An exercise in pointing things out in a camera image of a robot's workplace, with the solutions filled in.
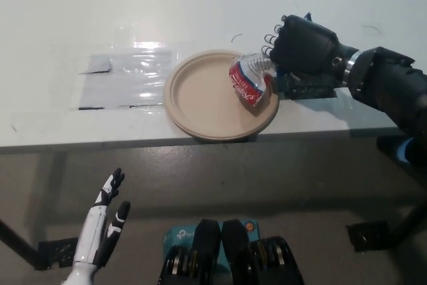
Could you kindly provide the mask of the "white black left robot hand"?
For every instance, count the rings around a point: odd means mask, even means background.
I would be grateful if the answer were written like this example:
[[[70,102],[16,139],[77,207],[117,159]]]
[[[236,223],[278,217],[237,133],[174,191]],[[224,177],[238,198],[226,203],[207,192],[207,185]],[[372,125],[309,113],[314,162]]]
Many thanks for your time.
[[[100,189],[86,215],[73,259],[75,263],[102,268],[110,259],[131,206],[127,201],[122,202],[111,223],[107,223],[107,208],[118,195],[124,177],[122,169],[117,168]]]

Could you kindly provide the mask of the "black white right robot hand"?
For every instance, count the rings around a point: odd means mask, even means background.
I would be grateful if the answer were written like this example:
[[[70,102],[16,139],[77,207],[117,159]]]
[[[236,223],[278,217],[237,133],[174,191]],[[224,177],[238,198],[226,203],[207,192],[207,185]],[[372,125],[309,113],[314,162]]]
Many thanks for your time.
[[[313,21],[288,15],[273,34],[264,36],[262,52],[282,70],[298,77],[328,75],[342,80],[350,58],[358,50],[340,43],[331,30]]]

